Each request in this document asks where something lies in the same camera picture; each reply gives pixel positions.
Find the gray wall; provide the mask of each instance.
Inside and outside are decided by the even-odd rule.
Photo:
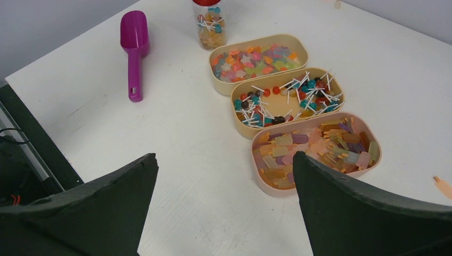
[[[136,2],[0,0],[0,85],[2,78]]]
[[[452,44],[452,0],[342,0]]]

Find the clear plastic jar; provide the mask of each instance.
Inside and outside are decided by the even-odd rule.
[[[201,47],[213,50],[226,44],[224,1],[192,0]]]

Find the jar lid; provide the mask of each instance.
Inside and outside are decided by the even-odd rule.
[[[201,5],[201,6],[212,6],[217,4],[221,0],[193,0],[195,4]]]

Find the white table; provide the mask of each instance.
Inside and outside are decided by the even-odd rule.
[[[332,69],[343,111],[363,118],[383,148],[360,179],[411,198],[452,205],[433,175],[452,183],[452,46],[332,2],[230,0],[229,43],[290,33],[308,66]],[[144,100],[127,97],[119,22],[148,17]],[[250,141],[229,99],[213,89],[189,0],[142,0],[9,76],[7,81],[85,182],[156,152],[157,184],[141,239],[144,255],[311,255],[297,196],[257,187]]]

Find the yellow container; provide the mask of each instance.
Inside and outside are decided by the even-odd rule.
[[[271,46],[273,44],[289,47],[289,49],[291,49],[293,52],[295,52],[297,54],[297,58],[298,58],[299,63],[301,64],[301,67],[291,69],[291,70],[298,70],[300,68],[306,67],[306,64],[308,63],[308,58],[309,58],[308,52],[306,51],[306,49],[304,48],[304,46],[300,42],[300,40],[298,40],[296,37],[291,36],[291,35],[279,34],[279,35],[263,37],[263,38],[255,39],[255,40],[251,40],[251,41],[246,41],[243,43],[225,45],[222,47],[218,47],[217,49],[212,51],[212,53],[209,57],[209,68],[211,69],[211,77],[212,77],[215,89],[221,94],[231,95],[234,87],[236,87],[237,84],[241,83],[241,82],[226,83],[215,77],[212,67],[211,67],[211,63],[212,63],[213,59],[215,59],[218,55],[220,55],[224,52],[230,52],[233,50],[244,51],[244,50],[248,49],[249,47],[256,47],[256,46],[263,47],[263,46]],[[266,76],[281,74],[281,73],[285,73],[285,72],[289,72],[289,71],[290,70],[280,71],[280,72],[273,73],[273,74],[266,75]],[[250,78],[243,82],[255,81],[257,79],[261,79],[266,76],[261,76],[259,78]]]
[[[242,123],[240,121],[240,119],[237,117],[236,110],[234,109],[234,100],[239,99],[240,95],[242,93],[248,93],[249,91],[256,91],[255,88],[251,87],[252,85],[259,87],[263,90],[270,89],[270,91],[271,91],[274,86],[279,87],[279,86],[291,81],[292,78],[299,77],[299,76],[305,74],[306,71],[310,72],[309,77],[312,77],[312,78],[321,77],[327,72],[326,70],[321,69],[321,68],[295,69],[292,71],[285,71],[281,74],[275,73],[270,76],[260,77],[257,79],[249,79],[249,80],[243,81],[240,84],[238,84],[233,89],[231,99],[230,99],[234,124],[236,126],[237,131],[243,137],[245,137],[247,139],[251,139],[259,131],[264,129],[264,128],[254,128],[254,127],[247,126],[246,124]],[[335,92],[336,95],[343,92],[342,88],[339,86],[339,83],[337,82],[337,80],[335,78],[333,78],[333,80],[331,81],[330,86],[331,86],[331,91]],[[341,100],[338,101],[338,103],[344,102],[345,95],[342,94],[340,99]],[[273,116],[282,116],[282,115],[286,114],[288,111],[292,110],[292,115],[295,117],[298,110],[301,109],[300,105],[298,104],[297,97],[295,97],[295,98],[290,97],[289,104],[287,104],[286,96],[274,95],[272,92],[269,97],[262,97],[261,100],[268,103],[268,105],[264,105],[264,106],[266,107],[267,110],[270,111],[270,113]],[[342,106],[340,106],[335,111],[332,111],[330,113],[338,112],[339,110],[341,110],[341,108],[342,108]],[[320,114],[317,116],[328,115],[330,113],[323,113],[323,114]],[[286,124],[293,123],[293,122],[299,122],[299,121],[309,119],[309,118],[312,118],[312,117],[298,118],[295,121],[291,121],[291,122],[283,123],[283,124],[277,124],[275,126],[286,125]]]
[[[253,141],[251,143],[251,165],[252,165],[253,173],[256,177],[257,185],[262,189],[262,191],[264,191],[265,193],[267,193],[271,196],[285,197],[285,196],[296,194],[295,188],[284,190],[284,189],[277,189],[277,188],[271,187],[270,185],[265,183],[265,181],[259,174],[259,171],[256,166],[256,161],[253,156],[253,150],[256,149],[256,146],[258,146],[259,139],[261,137],[265,136],[265,134],[267,132],[270,132],[270,134],[277,134],[277,133],[291,133],[291,132],[297,131],[297,130],[305,130],[305,131],[308,131],[310,129],[315,130],[320,126],[321,123],[325,123],[328,121],[334,121],[334,120],[338,120],[338,119],[343,119],[343,118],[351,119],[351,117],[353,117],[353,119],[354,119],[354,129],[356,130],[356,131],[354,130],[354,132],[355,133],[366,132],[369,140],[375,141],[377,143],[379,155],[375,161],[375,164],[372,167],[369,167],[369,168],[361,170],[361,171],[355,171],[355,172],[352,172],[347,175],[357,178],[357,177],[362,176],[366,172],[372,170],[373,168],[377,167],[382,158],[382,150],[381,150],[380,143],[375,138],[375,135],[372,133],[372,130],[369,128],[369,126],[361,118],[359,118],[358,116],[356,116],[352,113],[347,113],[347,112],[328,113],[325,116],[318,116],[318,117],[314,117],[309,120],[304,120],[301,122],[285,123],[285,124],[281,124],[281,125],[270,126],[270,127],[265,128],[264,130],[260,131],[258,134],[256,134],[256,136],[253,138]]]

